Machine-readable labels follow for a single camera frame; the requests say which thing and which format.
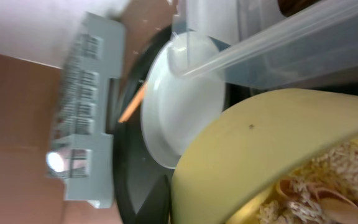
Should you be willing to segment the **wooden chopstick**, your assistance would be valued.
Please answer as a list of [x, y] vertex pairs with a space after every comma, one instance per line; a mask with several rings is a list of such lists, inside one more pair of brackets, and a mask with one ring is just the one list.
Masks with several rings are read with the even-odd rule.
[[146, 88], [147, 88], [147, 83], [145, 82], [145, 83], [142, 84], [142, 86], [136, 92], [136, 94], [131, 99], [131, 101], [128, 104], [128, 106], [125, 108], [123, 114], [118, 119], [119, 123], [125, 123], [126, 121], [128, 121], [129, 118], [135, 112], [135, 110], [140, 106], [140, 104], [142, 103], [142, 100], [144, 99]]

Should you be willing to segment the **yellow bowl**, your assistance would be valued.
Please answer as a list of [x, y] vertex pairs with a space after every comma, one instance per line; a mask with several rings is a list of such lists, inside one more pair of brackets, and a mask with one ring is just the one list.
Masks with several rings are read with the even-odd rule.
[[181, 156], [172, 177], [173, 223], [224, 223], [253, 212], [274, 183], [358, 136], [358, 96], [284, 89], [227, 109]]

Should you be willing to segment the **grey round plate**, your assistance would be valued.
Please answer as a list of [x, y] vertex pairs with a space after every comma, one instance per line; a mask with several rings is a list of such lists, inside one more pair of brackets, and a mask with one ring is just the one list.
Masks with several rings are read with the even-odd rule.
[[167, 169], [176, 168], [187, 147], [205, 127], [223, 112], [226, 83], [220, 73], [205, 77], [180, 78], [171, 64], [196, 62], [218, 54], [205, 35], [188, 32], [168, 41], [148, 72], [141, 106], [141, 128], [153, 159]]

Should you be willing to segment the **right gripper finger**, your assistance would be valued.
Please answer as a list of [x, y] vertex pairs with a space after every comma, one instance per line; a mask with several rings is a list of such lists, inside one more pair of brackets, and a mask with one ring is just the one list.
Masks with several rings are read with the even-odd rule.
[[161, 176], [149, 192], [139, 212], [135, 224], [169, 224], [171, 209], [170, 184], [166, 175]]

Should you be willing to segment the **rice and peanut shell scraps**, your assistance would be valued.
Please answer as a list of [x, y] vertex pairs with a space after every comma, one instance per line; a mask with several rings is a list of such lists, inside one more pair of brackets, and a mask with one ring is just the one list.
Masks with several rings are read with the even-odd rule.
[[275, 184], [259, 223], [358, 223], [358, 145], [344, 142]]

